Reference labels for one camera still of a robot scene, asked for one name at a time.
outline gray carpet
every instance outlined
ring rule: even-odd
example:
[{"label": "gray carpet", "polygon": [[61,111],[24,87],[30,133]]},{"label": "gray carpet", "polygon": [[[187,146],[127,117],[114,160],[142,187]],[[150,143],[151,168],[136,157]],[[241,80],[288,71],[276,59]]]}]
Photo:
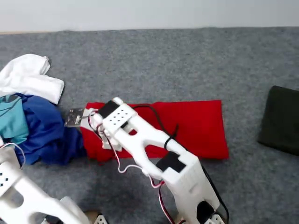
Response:
[{"label": "gray carpet", "polygon": [[[59,107],[119,96],[127,102],[222,99],[230,158],[202,160],[231,224],[296,224],[299,159],[256,143],[268,90],[299,90],[299,28],[204,28],[0,36],[0,67],[26,53],[48,56],[66,82]],[[122,165],[132,160],[123,160]],[[25,172],[51,196],[100,209],[110,224],[166,224],[157,192],[139,170],[79,159]],[[171,194],[166,206],[175,214]]]}]

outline red cloth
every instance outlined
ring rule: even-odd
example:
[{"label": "red cloth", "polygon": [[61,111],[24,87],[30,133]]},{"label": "red cloth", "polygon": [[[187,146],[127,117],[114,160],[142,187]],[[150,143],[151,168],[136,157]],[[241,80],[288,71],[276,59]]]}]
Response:
[{"label": "red cloth", "polygon": [[[87,103],[86,108],[100,109],[104,103]],[[228,147],[222,120],[221,101],[156,102],[151,104],[158,112],[166,130],[172,134],[176,124],[179,125],[176,140],[188,151],[198,157],[226,159]],[[161,129],[153,111],[149,108],[136,108],[138,114],[157,129]],[[112,150],[102,148],[100,139],[92,132],[81,128],[87,155],[98,161],[113,158]],[[163,157],[167,151],[155,146],[147,146],[149,158]],[[120,158],[131,155],[123,150],[118,152]]]}]

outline black cloth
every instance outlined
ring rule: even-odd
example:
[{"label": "black cloth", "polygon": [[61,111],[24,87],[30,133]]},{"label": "black cloth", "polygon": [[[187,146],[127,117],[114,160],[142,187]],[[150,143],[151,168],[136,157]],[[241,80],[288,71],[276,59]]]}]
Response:
[{"label": "black cloth", "polygon": [[299,91],[279,86],[270,89],[257,141],[299,155]]}]

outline fabric pile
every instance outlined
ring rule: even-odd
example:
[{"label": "fabric pile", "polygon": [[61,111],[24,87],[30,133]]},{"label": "fabric pile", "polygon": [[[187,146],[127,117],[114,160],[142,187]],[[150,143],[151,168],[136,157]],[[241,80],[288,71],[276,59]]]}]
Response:
[{"label": "fabric pile", "polygon": [[[45,75],[49,68],[47,57],[27,54],[0,72],[0,136],[23,149],[27,164],[64,165],[86,155],[82,135],[64,126],[56,107],[64,82]],[[15,152],[22,164],[22,153]]]},{"label": "fabric pile", "polygon": [[[104,103],[90,102],[87,109],[100,109]],[[220,100],[185,101],[185,102],[156,102],[151,106],[159,114],[163,126],[169,133],[173,133],[178,125],[176,140],[194,155],[209,159],[227,159],[228,146],[222,119]],[[156,129],[161,130],[157,117],[148,108],[136,108],[138,114]],[[102,148],[98,136],[91,130],[81,127],[84,146],[90,158],[100,162],[114,157],[112,150]],[[164,148],[149,145],[145,148],[149,158],[160,158],[167,154]],[[122,150],[118,152],[120,158],[131,155]]]},{"label": "fabric pile", "polygon": [[[27,164],[42,161],[64,165],[86,155],[98,161],[112,159],[112,150],[103,149],[94,132],[81,128],[81,135],[76,128],[64,126],[56,107],[64,82],[47,76],[49,68],[47,57],[27,54],[9,62],[0,72],[0,135],[4,143],[18,144]],[[100,109],[103,105],[88,103],[86,108]],[[204,158],[228,158],[220,100],[156,102],[151,106],[169,133],[179,126],[176,140],[187,150]],[[155,128],[162,128],[151,110],[136,110]],[[15,152],[23,163],[22,153],[17,149]],[[149,158],[167,154],[167,150],[155,146],[146,147],[146,152]],[[123,150],[119,157],[131,156]]]}]

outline white cloth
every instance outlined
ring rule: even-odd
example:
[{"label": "white cloth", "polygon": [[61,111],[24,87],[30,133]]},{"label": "white cloth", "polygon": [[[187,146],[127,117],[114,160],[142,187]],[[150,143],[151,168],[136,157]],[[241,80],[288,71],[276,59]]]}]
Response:
[{"label": "white cloth", "polygon": [[58,104],[64,82],[45,75],[49,68],[46,56],[26,54],[15,58],[0,71],[0,97],[19,92]]}]

